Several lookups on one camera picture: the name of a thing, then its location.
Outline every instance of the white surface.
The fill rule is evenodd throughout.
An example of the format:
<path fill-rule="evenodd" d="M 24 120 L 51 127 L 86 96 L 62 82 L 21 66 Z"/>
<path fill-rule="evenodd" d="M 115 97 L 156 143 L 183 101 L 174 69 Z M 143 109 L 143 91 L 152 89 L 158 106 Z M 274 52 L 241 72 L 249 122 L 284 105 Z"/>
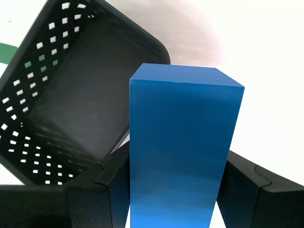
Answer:
<path fill-rule="evenodd" d="M 2 4 L 0 42 L 18 46 L 44 2 Z M 303 0 L 108 2 L 159 39 L 172 64 L 217 67 L 242 83 L 231 149 L 304 185 Z M 210 227 L 225 227 L 217 207 Z"/>

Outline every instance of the green strip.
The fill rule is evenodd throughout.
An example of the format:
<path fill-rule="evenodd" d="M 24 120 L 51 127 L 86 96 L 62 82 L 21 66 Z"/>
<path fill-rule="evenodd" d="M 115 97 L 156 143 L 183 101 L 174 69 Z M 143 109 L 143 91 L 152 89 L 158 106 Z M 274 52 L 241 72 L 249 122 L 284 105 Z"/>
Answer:
<path fill-rule="evenodd" d="M 17 49 L 15 46 L 0 43 L 0 63 L 9 64 Z"/>

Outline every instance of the blue block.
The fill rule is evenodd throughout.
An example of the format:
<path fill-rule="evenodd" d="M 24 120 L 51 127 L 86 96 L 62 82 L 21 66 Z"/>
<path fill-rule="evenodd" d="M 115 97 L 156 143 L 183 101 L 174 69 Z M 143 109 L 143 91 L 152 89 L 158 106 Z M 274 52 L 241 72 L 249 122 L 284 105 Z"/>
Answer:
<path fill-rule="evenodd" d="M 130 80 L 131 228 L 208 228 L 244 87 L 215 68 Z"/>

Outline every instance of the black storage bin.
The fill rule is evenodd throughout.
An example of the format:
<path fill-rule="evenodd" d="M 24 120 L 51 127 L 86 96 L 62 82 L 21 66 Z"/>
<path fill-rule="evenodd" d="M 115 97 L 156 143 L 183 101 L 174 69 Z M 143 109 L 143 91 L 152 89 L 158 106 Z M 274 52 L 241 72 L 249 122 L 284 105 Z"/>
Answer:
<path fill-rule="evenodd" d="M 128 112 L 128 81 L 143 62 L 170 59 L 159 41 L 105 1 L 49 0 L 0 78 L 0 163 L 29 185 L 61 185 L 93 167 L 128 133 L 121 110 Z M 100 101 L 98 88 L 105 91 Z M 105 105 L 113 99 L 116 106 Z M 99 114 L 123 120 L 94 123 Z"/>

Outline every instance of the basket bottom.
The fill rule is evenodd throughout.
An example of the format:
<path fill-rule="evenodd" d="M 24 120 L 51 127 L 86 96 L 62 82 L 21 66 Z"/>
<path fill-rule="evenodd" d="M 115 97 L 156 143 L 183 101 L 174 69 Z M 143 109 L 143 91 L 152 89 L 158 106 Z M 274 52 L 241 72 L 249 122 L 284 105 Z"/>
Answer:
<path fill-rule="evenodd" d="M 108 24 L 91 23 L 28 119 L 28 128 L 80 173 L 112 152 L 129 125 L 129 79 L 152 56 Z"/>

